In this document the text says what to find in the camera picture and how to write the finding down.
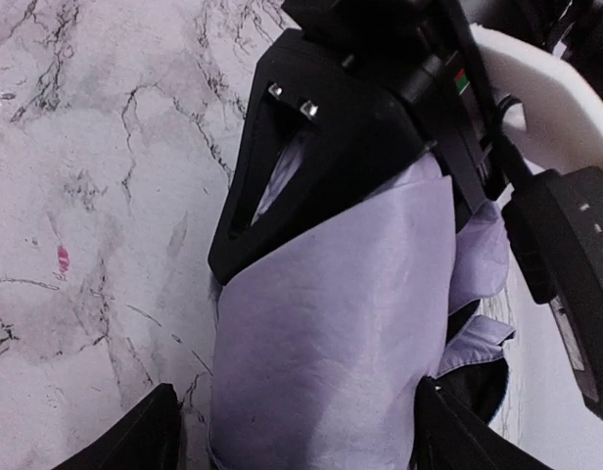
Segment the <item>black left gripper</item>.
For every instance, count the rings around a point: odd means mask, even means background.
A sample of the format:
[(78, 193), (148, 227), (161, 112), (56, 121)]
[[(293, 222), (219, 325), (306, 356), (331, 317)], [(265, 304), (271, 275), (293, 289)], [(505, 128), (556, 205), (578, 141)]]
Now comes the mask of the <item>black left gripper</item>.
[(504, 178), (487, 161), (494, 101), (482, 57), (457, 1), (333, 1), (341, 40), (360, 74), (389, 90), (451, 176), (462, 229)]

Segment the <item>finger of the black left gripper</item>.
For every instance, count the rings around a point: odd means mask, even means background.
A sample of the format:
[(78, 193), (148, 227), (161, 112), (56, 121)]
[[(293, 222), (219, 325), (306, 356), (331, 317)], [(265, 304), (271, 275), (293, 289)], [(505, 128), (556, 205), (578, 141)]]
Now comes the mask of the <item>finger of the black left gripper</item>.
[(386, 87), (289, 28), (260, 57), (237, 165), (209, 251), (222, 285), (358, 204), (428, 151)]

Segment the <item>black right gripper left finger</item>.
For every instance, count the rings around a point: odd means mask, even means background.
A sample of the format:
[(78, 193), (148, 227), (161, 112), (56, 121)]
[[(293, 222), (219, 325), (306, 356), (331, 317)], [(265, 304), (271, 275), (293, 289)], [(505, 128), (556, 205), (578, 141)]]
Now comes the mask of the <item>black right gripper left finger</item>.
[(115, 425), (56, 470), (175, 470), (179, 408), (172, 385), (157, 385)]

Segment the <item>lavender folding umbrella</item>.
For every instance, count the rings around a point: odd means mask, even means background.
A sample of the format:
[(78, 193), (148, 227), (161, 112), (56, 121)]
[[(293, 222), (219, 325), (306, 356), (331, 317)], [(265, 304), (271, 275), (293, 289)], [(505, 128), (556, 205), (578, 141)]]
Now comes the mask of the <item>lavender folding umbrella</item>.
[(417, 385), (490, 421), (512, 326), (482, 315), (509, 247), (497, 204), (454, 226), (427, 156), (222, 290), (209, 456), (217, 469), (408, 469)]

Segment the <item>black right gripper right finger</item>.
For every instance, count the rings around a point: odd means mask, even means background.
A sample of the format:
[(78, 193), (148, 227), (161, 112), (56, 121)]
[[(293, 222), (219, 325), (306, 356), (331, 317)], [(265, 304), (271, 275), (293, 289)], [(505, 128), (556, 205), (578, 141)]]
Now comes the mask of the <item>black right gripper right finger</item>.
[(545, 464), (503, 439), (430, 377), (415, 396), (414, 463), (418, 469), (523, 470)]

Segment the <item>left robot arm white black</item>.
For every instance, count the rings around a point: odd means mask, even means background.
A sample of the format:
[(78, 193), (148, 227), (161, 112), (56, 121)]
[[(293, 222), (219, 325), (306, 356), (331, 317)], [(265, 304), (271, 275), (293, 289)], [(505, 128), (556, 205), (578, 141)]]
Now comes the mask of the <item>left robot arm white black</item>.
[(224, 306), (603, 287), (603, 1), (286, 1), (209, 251)]

